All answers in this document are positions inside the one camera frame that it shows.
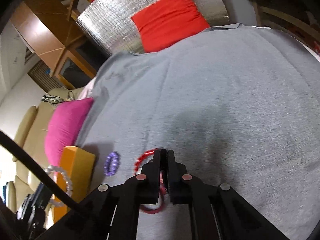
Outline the dark red thin bangle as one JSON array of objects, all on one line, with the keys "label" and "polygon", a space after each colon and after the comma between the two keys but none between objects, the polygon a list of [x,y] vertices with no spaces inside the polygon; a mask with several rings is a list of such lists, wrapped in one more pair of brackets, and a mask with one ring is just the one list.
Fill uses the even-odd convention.
[{"label": "dark red thin bangle", "polygon": [[159,197],[156,204],[141,204],[140,210],[143,213],[154,215],[161,212],[165,207],[165,195],[167,194],[165,185],[163,183],[162,172],[160,173]]}]

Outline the orange cardboard box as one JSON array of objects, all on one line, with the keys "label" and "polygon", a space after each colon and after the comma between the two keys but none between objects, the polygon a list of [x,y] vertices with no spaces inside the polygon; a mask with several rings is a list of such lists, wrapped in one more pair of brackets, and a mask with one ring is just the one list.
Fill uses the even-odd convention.
[{"label": "orange cardboard box", "polygon": [[62,174],[57,173],[55,180],[63,191],[70,190],[72,200],[81,202],[89,194],[89,185],[95,162],[95,155],[76,146],[66,146],[60,159],[60,167],[67,178],[71,180],[71,186],[67,186]]}]

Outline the grey blanket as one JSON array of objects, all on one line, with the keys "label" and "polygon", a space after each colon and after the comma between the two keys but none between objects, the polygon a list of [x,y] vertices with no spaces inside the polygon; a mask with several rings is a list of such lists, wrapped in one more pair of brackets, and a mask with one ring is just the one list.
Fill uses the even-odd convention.
[{"label": "grey blanket", "polygon": [[91,188],[173,150],[209,185],[228,183],[289,239],[319,221],[319,56],[281,31],[211,27],[99,69],[76,146],[97,156]]}]

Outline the magenta pillow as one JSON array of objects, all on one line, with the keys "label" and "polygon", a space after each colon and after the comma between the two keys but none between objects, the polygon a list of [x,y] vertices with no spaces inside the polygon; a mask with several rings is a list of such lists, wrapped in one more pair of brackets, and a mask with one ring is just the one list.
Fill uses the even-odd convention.
[{"label": "magenta pillow", "polygon": [[94,99],[63,102],[54,111],[44,140],[44,151],[50,165],[60,164],[63,148],[74,145]]}]

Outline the silver foil insulation mat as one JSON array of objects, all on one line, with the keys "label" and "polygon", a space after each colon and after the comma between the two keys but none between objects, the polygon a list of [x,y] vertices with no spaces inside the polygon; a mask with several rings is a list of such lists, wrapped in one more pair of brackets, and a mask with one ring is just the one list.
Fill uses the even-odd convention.
[{"label": "silver foil insulation mat", "polygon": [[[140,34],[131,17],[158,0],[94,0],[76,19],[98,48],[110,56],[119,51],[143,53]],[[222,0],[193,0],[211,26],[230,24]]]}]

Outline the red pillow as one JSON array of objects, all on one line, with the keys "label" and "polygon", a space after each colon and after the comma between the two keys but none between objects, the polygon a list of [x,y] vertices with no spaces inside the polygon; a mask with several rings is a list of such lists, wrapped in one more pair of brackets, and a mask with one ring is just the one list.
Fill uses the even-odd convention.
[{"label": "red pillow", "polygon": [[158,0],[131,17],[146,53],[157,52],[209,28],[193,0]]}]

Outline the wooden cabinet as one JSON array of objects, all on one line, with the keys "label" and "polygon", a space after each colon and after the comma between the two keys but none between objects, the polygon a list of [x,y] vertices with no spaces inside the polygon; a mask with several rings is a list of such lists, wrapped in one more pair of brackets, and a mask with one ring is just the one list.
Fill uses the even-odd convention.
[{"label": "wooden cabinet", "polygon": [[65,77],[69,66],[92,79],[97,71],[78,51],[88,41],[73,20],[67,20],[68,9],[59,0],[24,0],[11,22],[35,54],[50,68],[50,76],[66,88],[75,83]]}]

